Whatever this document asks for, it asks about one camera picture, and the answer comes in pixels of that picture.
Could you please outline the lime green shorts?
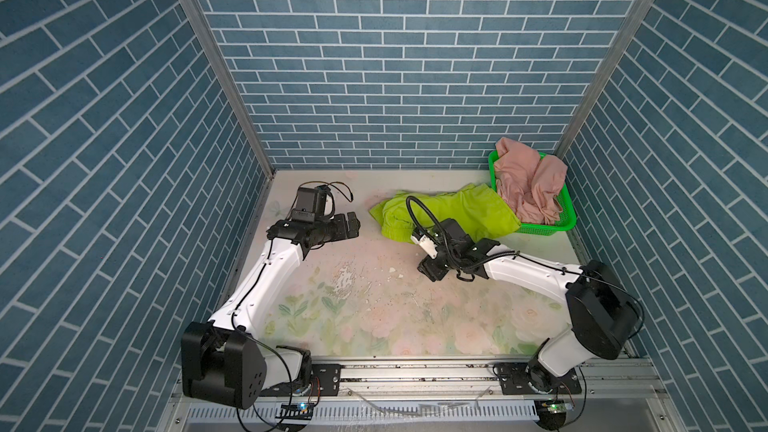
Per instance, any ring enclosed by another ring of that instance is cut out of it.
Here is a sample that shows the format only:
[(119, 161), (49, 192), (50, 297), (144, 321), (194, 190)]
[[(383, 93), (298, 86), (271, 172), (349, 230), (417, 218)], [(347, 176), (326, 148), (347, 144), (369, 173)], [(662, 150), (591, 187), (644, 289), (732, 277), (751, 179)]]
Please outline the lime green shorts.
[[(369, 210), (381, 234), (393, 241), (410, 243), (415, 229), (406, 207), (409, 192), (400, 191)], [(475, 242), (497, 239), (519, 230), (522, 222), (504, 200), (486, 184), (468, 184), (452, 193), (413, 193), (439, 220), (454, 219)]]

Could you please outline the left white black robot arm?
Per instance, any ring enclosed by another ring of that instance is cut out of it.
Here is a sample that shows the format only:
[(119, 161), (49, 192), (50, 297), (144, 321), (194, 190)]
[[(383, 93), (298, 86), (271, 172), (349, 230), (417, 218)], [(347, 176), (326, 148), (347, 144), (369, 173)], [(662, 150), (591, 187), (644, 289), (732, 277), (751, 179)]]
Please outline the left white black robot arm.
[(359, 236), (353, 212), (313, 222), (281, 220), (267, 230), (255, 266), (231, 297), (205, 322), (190, 323), (180, 340), (182, 388), (187, 397), (248, 409), (262, 392), (304, 391), (311, 352), (268, 346), (267, 316), (290, 275), (311, 249)]

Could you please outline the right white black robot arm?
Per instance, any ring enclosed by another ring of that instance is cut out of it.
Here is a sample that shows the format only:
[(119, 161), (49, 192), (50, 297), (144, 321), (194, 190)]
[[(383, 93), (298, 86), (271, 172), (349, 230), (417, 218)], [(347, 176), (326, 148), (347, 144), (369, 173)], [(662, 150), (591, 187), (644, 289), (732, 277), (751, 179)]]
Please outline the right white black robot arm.
[(496, 240), (475, 242), (453, 219), (432, 229), (415, 227), (411, 241), (426, 253), (418, 271), (432, 282), (449, 272), (465, 282), (477, 277), (509, 282), (567, 309), (570, 327), (546, 339), (526, 366), (528, 382), (539, 393), (552, 392), (572, 369), (590, 359), (617, 359), (642, 327), (642, 305), (599, 261), (560, 264), (526, 256)]

